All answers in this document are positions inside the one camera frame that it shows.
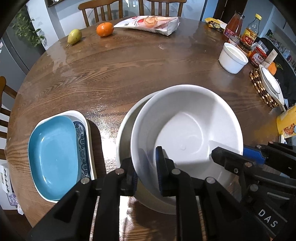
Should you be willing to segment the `large grey-white bowl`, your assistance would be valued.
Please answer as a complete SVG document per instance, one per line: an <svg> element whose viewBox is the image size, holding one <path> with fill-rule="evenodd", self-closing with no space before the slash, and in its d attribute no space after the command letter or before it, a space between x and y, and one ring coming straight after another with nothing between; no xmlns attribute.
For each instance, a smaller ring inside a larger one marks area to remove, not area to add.
<svg viewBox="0 0 296 241"><path fill-rule="evenodd" d="M132 135L132 128L135 119L145 105L145 103L155 96L157 92L151 93L139 100L125 115L121 125L119 127L117 138L116 138L116 164L119 168L121 166L121 161L130 158L130 138ZM160 199L153 196L149 190L147 190L140 180L137 181L137 190L134 197L147 208L154 210L156 212L175 215L176 208L174 205L167 204Z"/></svg>

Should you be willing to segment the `medium white bowl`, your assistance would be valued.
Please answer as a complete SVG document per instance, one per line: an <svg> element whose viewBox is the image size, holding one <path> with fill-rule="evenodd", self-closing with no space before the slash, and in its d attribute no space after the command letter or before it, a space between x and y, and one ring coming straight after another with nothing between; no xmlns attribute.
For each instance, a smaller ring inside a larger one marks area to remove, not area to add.
<svg viewBox="0 0 296 241"><path fill-rule="evenodd" d="M231 107L216 93L197 85L176 85L151 97L133 125L130 151L136 173L149 192L161 198L156 148L190 176L215 178L229 187L234 175L213 162L221 147L243 153L243 135Z"/></svg>

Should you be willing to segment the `patterned square plate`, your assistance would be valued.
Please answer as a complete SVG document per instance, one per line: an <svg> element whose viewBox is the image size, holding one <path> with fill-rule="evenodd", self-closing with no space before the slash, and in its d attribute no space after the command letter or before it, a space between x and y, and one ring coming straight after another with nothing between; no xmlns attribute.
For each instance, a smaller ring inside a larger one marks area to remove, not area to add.
<svg viewBox="0 0 296 241"><path fill-rule="evenodd" d="M82 178L89 178L91 180L96 179L97 175L95 171L95 163L93 158L90 126L82 113L76 110L69 110L43 119L36 126L44 123L45 121L55 116L60 115L66 116L70 120L72 120L76 130L79 170L77 182L79 182Z"/></svg>

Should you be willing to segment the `blue oval dish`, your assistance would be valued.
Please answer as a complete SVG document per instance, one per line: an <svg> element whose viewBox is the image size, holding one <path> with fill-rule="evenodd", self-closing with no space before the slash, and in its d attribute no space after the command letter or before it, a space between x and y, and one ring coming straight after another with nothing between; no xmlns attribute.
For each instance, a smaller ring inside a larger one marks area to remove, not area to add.
<svg viewBox="0 0 296 241"><path fill-rule="evenodd" d="M36 126L28 143L28 158L38 193L59 201L78 180L76 130L68 117L55 116Z"/></svg>

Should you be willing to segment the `small white ramekin cup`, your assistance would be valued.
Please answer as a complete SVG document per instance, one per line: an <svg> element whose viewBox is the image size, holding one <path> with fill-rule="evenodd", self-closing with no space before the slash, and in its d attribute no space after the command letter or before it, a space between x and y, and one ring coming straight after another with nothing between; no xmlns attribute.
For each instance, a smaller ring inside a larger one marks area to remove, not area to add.
<svg viewBox="0 0 296 241"><path fill-rule="evenodd" d="M248 63L248 58L239 48L225 42L218 61L227 72L237 74Z"/></svg>

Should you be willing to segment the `yellow food box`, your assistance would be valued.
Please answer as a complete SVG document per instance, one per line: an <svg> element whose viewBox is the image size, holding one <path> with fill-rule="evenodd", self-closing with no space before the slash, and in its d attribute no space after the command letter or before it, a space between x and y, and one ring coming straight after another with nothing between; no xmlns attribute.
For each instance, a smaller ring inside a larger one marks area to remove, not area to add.
<svg viewBox="0 0 296 241"><path fill-rule="evenodd" d="M278 133L284 138L295 136L296 106L291 106L286 112L276 118Z"/></svg>

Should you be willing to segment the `beaded wooden trivet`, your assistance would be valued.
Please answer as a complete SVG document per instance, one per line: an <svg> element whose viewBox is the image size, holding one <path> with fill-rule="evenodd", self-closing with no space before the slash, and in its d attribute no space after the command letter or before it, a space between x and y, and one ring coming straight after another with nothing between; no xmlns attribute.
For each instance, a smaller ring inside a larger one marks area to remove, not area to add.
<svg viewBox="0 0 296 241"><path fill-rule="evenodd" d="M261 77L259 75L259 68L254 68L253 70L251 70L249 73L249 78L256 92L266 105L268 105L270 108L276 108L279 106L275 99L271 97L271 95L264 88Z"/></svg>

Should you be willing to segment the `white plate on trivet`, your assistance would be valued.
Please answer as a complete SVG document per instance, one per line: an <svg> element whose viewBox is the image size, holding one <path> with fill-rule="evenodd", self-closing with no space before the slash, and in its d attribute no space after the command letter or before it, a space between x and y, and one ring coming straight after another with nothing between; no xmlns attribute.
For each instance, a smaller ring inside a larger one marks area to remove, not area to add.
<svg viewBox="0 0 296 241"><path fill-rule="evenodd" d="M285 101L280 84L274 78L274 76L262 65L259 65L259 75L267 93L275 100L278 105L284 106Z"/></svg>

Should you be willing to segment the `orange fruit by jars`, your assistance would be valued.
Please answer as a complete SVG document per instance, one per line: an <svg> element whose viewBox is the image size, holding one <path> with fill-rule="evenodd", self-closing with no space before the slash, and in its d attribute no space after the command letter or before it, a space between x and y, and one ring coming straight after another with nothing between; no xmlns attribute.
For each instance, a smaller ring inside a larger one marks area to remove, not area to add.
<svg viewBox="0 0 296 241"><path fill-rule="evenodd" d="M271 73L272 76L274 76L276 74L277 71L277 66L275 62L271 62L271 64L268 66L267 68L269 70L269 72Z"/></svg>

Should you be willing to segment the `dark-lid brown jar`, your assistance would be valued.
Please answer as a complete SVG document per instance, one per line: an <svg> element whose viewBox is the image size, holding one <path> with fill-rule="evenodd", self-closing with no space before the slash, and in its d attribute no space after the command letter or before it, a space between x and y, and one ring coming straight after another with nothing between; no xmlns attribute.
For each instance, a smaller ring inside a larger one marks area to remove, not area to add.
<svg viewBox="0 0 296 241"><path fill-rule="evenodd" d="M243 43L239 42L237 47L246 55L248 56L250 53L250 48L245 46Z"/></svg>

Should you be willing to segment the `dark door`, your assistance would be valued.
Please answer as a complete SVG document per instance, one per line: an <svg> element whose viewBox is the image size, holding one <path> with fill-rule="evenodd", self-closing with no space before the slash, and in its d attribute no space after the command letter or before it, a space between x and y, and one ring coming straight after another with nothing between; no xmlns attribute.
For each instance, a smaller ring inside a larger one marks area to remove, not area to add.
<svg viewBox="0 0 296 241"><path fill-rule="evenodd" d="M214 12L214 19L228 23L235 13L243 14L247 0L219 0Z"/></svg>

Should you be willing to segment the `green pear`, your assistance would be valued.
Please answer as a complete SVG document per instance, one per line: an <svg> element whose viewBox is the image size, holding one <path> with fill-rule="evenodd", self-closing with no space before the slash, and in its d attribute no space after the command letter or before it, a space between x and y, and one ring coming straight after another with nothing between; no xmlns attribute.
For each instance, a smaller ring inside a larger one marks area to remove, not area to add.
<svg viewBox="0 0 296 241"><path fill-rule="evenodd" d="M82 38L81 30L79 29L72 30L68 35L66 47L76 44L81 40L81 38Z"/></svg>

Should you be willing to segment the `wooden chair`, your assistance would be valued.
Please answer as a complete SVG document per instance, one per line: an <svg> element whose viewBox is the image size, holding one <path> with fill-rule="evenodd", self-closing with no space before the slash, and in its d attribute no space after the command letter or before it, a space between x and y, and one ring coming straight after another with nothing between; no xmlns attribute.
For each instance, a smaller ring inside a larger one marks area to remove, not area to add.
<svg viewBox="0 0 296 241"><path fill-rule="evenodd" d="M3 93L6 93L8 96L12 97L13 99L16 98L17 92L15 90L13 90L12 88L10 88L7 84L6 84L6 78L1 76L0 77L0 97L1 97L1 101L2 101L2 96ZM1 114L3 114L4 116L10 117L11 111L1 107ZM6 120L1 120L1 126L7 128L8 127L9 122ZM1 131L1 139L7 139L7 133ZM1 148L1 160L6 160L6 156L5 156L5 152L4 152L4 148Z"/></svg>
<svg viewBox="0 0 296 241"><path fill-rule="evenodd" d="M170 0L164 0L164 1L138 1L138 8L139 8L139 15L143 16L145 14L145 2L149 3L149 14L150 15L156 15L156 16L182 16L183 6L187 2L186 0L179 0L179 1L170 1ZM171 13L171 7L177 6L177 13L172 14Z"/></svg>
<svg viewBox="0 0 296 241"><path fill-rule="evenodd" d="M123 18L123 0L95 0L87 1L78 5L78 9L82 12L83 19L85 22L86 28L90 26L88 16L86 13L87 9L92 9L95 17L95 23L102 21L112 21L112 11L111 5L115 2L118 2L118 16L119 19Z"/></svg>

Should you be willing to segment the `white snack bag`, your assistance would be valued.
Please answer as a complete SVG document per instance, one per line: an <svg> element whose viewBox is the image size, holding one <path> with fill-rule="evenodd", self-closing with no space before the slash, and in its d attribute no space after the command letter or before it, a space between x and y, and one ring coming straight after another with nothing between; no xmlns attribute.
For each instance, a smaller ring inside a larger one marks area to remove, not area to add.
<svg viewBox="0 0 296 241"><path fill-rule="evenodd" d="M114 28L136 29L169 36L180 24L178 17L134 16L114 25Z"/></svg>

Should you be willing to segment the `grey refrigerator with magnets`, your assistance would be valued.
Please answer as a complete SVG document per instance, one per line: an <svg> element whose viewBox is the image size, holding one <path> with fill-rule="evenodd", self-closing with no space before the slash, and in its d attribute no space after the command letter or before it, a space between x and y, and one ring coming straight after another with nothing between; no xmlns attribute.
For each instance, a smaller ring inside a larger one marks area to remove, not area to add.
<svg viewBox="0 0 296 241"><path fill-rule="evenodd" d="M17 37L10 23L1 38L1 76L6 78L7 85L19 91L26 75L44 52L43 45L33 47Z"/></svg>

